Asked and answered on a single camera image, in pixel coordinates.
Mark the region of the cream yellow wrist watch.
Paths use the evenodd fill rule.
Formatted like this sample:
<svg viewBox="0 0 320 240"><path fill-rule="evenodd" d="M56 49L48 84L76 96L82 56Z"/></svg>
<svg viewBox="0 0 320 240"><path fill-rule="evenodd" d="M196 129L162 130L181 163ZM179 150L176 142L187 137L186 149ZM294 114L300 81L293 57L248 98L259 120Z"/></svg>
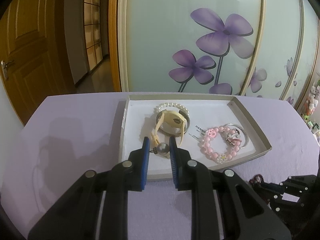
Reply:
<svg viewBox="0 0 320 240"><path fill-rule="evenodd" d="M140 137L150 139L150 152L162 158L170 158L169 138L180 138L180 145L190 126L190 118L182 110L160 110L145 118Z"/></svg>

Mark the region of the plush toy decorations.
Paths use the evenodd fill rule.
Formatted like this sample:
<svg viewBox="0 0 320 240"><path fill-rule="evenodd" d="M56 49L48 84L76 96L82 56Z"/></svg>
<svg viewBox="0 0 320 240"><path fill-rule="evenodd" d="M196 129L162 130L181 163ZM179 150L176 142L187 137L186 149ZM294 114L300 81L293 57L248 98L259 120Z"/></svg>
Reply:
<svg viewBox="0 0 320 240"><path fill-rule="evenodd" d="M319 121L311 120L311 117L317 108L319 108L319 80L312 84L301 113L302 119L319 143Z"/></svg>

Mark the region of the grey cardboard tray box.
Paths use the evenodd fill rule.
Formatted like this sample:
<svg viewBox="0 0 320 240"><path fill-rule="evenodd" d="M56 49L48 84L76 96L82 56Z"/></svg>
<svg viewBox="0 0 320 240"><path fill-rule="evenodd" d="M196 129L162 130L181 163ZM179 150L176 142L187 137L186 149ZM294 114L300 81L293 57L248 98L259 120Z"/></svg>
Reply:
<svg viewBox="0 0 320 240"><path fill-rule="evenodd" d="M124 108L121 124L119 161L128 159L130 153L142 147L141 129L145 118L160 110L168 109L170 103L185 107L190 116L190 127L180 145L188 150L192 159L206 165L211 170L234 167L259 158L271 150L272 146L255 119L238 98L231 95L186 94L186 93L146 93L130 94ZM201 142L207 129L234 123L242 126L249 136L248 145L239 150L236 157L224 163L208 159L201 151Z"/></svg>

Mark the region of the thin silver bangle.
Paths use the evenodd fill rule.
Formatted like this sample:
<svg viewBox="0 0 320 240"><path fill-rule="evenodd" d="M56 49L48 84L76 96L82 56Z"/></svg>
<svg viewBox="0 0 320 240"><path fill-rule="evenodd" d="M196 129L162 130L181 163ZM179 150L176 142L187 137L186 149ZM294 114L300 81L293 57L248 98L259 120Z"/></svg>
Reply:
<svg viewBox="0 0 320 240"><path fill-rule="evenodd" d="M223 128L222 137L230 149L236 147L241 150L248 145L249 136L242 126L228 123Z"/></svg>

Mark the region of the pearl earring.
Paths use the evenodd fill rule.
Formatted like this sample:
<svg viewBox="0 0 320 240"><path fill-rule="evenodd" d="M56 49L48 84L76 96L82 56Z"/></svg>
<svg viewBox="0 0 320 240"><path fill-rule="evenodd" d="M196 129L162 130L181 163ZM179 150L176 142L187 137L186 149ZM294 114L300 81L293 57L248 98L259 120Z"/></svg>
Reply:
<svg viewBox="0 0 320 240"><path fill-rule="evenodd" d="M150 150L150 153L165 156L169 153L169 145L164 142L161 142L156 147L154 147L152 150Z"/></svg>

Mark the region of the brown wooden door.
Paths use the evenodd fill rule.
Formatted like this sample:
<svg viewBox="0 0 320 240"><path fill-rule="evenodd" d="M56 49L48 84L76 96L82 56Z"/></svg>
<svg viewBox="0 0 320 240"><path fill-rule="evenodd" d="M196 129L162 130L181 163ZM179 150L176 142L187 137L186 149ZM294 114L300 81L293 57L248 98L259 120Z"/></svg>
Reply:
<svg viewBox="0 0 320 240"><path fill-rule="evenodd" d="M64 0L12 0L1 18L1 80L22 124L46 97L73 94Z"/></svg>

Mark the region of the grey metal cuff bangle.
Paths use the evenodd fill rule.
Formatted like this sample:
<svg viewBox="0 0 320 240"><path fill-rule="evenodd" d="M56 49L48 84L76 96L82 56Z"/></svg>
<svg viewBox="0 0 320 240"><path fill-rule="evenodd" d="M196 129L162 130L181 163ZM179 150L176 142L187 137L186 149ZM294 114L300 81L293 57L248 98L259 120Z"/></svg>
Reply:
<svg viewBox="0 0 320 240"><path fill-rule="evenodd" d="M164 135L180 137L190 127L190 118L184 111L162 110L156 116L155 132L160 131Z"/></svg>

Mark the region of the wardrobe door with purple flowers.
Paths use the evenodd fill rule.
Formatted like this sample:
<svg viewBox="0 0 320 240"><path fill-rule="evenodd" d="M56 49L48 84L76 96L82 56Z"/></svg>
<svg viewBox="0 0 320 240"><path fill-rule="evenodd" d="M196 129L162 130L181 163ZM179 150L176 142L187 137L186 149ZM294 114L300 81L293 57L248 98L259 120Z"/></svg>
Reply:
<svg viewBox="0 0 320 240"><path fill-rule="evenodd" d="M116 91L299 108L319 67L318 0L109 0L109 20Z"/></svg>

